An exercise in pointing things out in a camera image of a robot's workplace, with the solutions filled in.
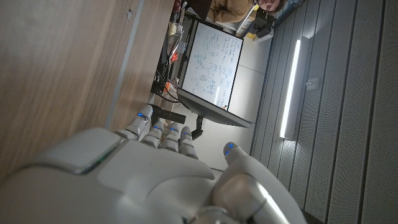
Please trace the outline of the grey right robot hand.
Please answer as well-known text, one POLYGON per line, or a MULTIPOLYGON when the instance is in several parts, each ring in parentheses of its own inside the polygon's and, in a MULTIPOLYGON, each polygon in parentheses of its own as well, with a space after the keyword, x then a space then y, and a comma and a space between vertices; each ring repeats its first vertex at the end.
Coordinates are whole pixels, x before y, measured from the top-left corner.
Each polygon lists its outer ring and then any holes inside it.
POLYGON ((259 161, 229 142, 216 177, 193 134, 149 126, 92 128, 36 155, 1 184, 2 223, 305 223, 302 210, 259 161))

